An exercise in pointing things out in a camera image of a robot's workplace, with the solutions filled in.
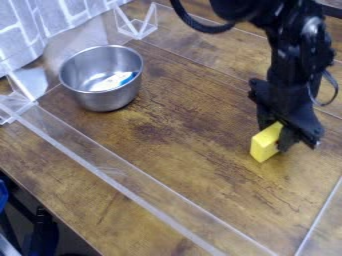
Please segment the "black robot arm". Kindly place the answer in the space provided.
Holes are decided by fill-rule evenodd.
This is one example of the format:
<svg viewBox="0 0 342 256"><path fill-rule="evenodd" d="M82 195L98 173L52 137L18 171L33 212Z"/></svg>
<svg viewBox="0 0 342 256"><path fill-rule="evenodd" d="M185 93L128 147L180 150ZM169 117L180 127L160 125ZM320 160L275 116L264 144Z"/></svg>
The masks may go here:
<svg viewBox="0 0 342 256"><path fill-rule="evenodd" d="M324 134L313 113L315 97L333 60L321 6L315 0L209 0L209 4L221 19L247 21L267 36L267 78L248 82L259 128L276 122L283 125L277 140L281 152L297 142L315 147Z"/></svg>

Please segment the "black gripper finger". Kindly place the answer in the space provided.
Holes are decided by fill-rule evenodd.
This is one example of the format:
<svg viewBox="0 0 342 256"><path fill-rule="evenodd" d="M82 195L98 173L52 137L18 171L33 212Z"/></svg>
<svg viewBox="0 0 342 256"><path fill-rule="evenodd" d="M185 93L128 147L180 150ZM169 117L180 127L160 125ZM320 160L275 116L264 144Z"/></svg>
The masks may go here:
<svg viewBox="0 0 342 256"><path fill-rule="evenodd" d="M288 151L291 146L300 142L300 131L293 127L284 126L280 129L277 139L277 150L284 153Z"/></svg>
<svg viewBox="0 0 342 256"><path fill-rule="evenodd" d="M263 106L256 107L256 119L259 130L264 130L269 125L276 122L276 116L273 112Z"/></svg>

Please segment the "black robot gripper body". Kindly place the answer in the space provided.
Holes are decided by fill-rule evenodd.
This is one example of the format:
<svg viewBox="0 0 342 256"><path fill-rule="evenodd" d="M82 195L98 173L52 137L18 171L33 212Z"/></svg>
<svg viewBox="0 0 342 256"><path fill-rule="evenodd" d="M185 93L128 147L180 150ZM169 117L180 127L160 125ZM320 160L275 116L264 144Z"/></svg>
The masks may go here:
<svg viewBox="0 0 342 256"><path fill-rule="evenodd" d="M300 131L300 142L311 149L317 146L324 134L311 101L311 96L317 94L320 80L321 75L317 74L311 81L285 83L268 72L268 80L252 78L248 81L248 98L256 107L268 108L283 127L289 126Z"/></svg>

